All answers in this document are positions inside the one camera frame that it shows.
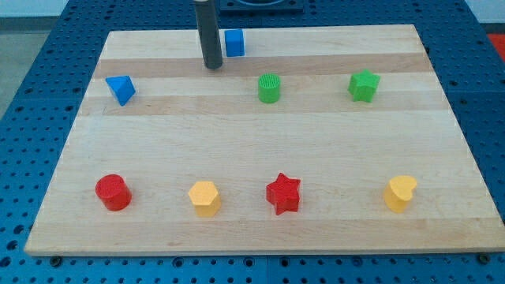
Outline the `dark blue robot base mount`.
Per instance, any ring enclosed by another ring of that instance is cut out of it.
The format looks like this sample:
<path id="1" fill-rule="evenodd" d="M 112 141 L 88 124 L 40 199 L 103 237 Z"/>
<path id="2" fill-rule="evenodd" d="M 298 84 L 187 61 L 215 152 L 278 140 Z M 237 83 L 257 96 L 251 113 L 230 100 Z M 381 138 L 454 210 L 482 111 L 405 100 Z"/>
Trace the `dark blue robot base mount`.
<path id="1" fill-rule="evenodd" d="M 220 13 L 302 12 L 306 0 L 218 0 Z"/>

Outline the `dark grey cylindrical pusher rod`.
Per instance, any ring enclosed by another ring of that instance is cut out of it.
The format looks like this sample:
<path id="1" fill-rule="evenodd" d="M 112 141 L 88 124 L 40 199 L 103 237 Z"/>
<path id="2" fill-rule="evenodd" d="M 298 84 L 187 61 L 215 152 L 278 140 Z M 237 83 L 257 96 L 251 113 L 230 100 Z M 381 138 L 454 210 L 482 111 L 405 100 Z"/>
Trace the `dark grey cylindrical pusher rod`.
<path id="1" fill-rule="evenodd" d="M 223 65 L 223 54 L 215 1 L 194 0 L 193 3 L 204 66 L 219 69 Z"/>

